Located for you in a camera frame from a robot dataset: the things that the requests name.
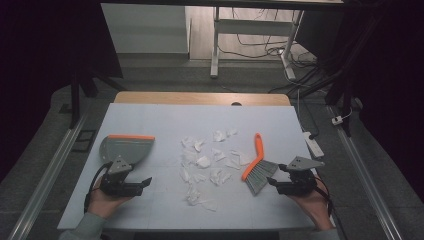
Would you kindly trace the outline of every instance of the white table surface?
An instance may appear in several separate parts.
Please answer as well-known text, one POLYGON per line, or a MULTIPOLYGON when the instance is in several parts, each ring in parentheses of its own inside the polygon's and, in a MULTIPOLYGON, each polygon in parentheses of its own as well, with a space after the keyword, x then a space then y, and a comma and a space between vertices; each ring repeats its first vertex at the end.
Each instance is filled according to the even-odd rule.
MULTIPOLYGON (((215 162, 211 148, 238 150, 256 157, 255 133, 262 135, 265 158, 275 163, 289 163, 295 156, 310 158, 293 107, 280 106, 205 106, 112 103, 106 113, 79 181, 68 202, 58 229, 73 229, 83 217, 85 194, 96 171, 102 165, 99 146, 109 134, 153 135, 150 154, 132 171, 126 182, 140 182, 152 177, 151 185, 140 197, 122 205, 105 228, 128 231, 172 230, 273 230, 312 228, 313 223, 288 197, 279 195, 275 187, 265 186, 253 196, 241 170, 225 166, 226 159, 215 162), (238 134, 223 142, 213 142, 213 132, 237 129, 238 134), (208 179, 196 184, 201 197, 213 199, 217 210, 186 201, 189 185, 180 177, 184 137, 205 139, 199 156, 212 159, 212 166, 192 173, 208 179), (209 181, 213 168, 231 172, 232 177, 221 186, 209 181)), ((289 181, 288 173, 277 171, 279 181, 289 181)))

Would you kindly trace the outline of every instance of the sleeve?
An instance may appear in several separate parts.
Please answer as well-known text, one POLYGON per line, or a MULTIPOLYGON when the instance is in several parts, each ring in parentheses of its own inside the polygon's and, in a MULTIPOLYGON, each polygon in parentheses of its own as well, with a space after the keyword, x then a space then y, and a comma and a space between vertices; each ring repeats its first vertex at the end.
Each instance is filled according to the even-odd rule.
POLYGON ((340 240, 337 229, 330 229, 326 231, 316 231, 309 235, 310 240, 340 240))
POLYGON ((94 240, 100 239, 106 219, 92 213, 85 213, 74 230, 67 230, 59 236, 59 240, 94 240))

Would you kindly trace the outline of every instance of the brush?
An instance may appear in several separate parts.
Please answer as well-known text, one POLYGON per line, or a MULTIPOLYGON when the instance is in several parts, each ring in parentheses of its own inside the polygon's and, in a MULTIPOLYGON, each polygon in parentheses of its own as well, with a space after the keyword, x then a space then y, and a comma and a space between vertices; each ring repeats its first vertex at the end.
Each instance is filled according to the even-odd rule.
POLYGON ((278 164, 263 160, 264 147, 259 133, 255 134, 255 147, 257 157, 249 164, 241 176, 241 179, 247 183, 253 195, 258 194, 265 187, 268 183, 267 177, 274 175, 278 169, 278 164))

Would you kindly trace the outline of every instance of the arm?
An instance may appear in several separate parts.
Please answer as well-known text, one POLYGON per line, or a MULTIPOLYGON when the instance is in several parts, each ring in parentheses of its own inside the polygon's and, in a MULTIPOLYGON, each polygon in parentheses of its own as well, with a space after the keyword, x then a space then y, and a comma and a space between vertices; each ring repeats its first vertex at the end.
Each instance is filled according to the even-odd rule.
POLYGON ((74 230, 63 232, 59 237, 60 240, 99 239, 106 220, 121 204, 132 198, 108 196, 99 189, 100 182, 101 178, 97 180, 91 191, 87 213, 74 230))
MULTIPOLYGON (((328 194, 321 181, 317 181, 318 187, 328 194)), ((317 232, 311 234, 311 239, 338 240, 337 230, 328 216, 327 200, 317 191, 302 197, 288 196, 293 199, 315 224, 317 232)))

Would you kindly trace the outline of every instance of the human hand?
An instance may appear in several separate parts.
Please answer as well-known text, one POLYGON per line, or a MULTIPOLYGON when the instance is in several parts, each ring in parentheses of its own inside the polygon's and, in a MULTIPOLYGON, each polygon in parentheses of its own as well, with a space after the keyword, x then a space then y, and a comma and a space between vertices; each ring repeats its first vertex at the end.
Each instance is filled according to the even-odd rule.
POLYGON ((132 197, 115 197, 106 195, 99 189, 101 181, 102 178, 99 178, 91 191, 90 204, 87 211, 107 219, 113 215, 121 204, 132 199, 132 197))
MULTIPOLYGON (((328 194, 327 189, 321 181, 317 180, 317 186, 328 194)), ((334 228, 334 225, 328 216, 327 200, 320 193, 314 190, 306 196, 288 197, 293 199, 302 208, 306 215, 311 218, 317 230, 324 231, 334 228)))

